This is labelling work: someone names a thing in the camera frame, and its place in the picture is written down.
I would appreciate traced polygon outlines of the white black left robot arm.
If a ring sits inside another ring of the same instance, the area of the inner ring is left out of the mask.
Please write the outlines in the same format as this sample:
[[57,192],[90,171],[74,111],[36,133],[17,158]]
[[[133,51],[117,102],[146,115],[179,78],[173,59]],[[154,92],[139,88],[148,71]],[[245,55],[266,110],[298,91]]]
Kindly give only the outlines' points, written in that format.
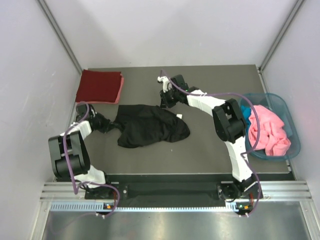
[[75,194],[81,187],[96,188],[98,195],[109,198],[114,187],[105,173],[91,164],[85,139],[94,131],[106,134],[113,129],[113,123],[87,102],[79,102],[76,113],[76,120],[65,132],[48,139],[53,174],[70,180]]

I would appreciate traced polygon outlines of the black t shirt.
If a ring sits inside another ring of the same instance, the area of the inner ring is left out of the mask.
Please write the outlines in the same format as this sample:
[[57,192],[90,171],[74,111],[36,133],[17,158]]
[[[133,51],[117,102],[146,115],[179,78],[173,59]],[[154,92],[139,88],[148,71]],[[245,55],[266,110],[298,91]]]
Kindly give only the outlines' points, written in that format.
[[120,147],[134,149],[161,141],[175,143],[191,134],[188,125],[176,114],[159,106],[120,105],[114,123],[120,127]]

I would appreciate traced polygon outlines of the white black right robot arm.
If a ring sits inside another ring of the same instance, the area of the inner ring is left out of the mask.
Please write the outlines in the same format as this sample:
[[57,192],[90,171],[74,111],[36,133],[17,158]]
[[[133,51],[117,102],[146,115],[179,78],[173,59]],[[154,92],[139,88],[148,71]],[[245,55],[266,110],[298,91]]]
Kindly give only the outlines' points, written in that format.
[[182,75],[168,77],[160,75],[157,82],[162,84],[160,106],[172,108],[177,103],[185,104],[207,113],[213,118],[215,132],[228,151],[232,166],[232,199],[256,197],[260,199],[262,190],[258,175],[249,166],[246,152],[246,120],[238,102],[231,98],[219,99],[197,87],[189,87]]

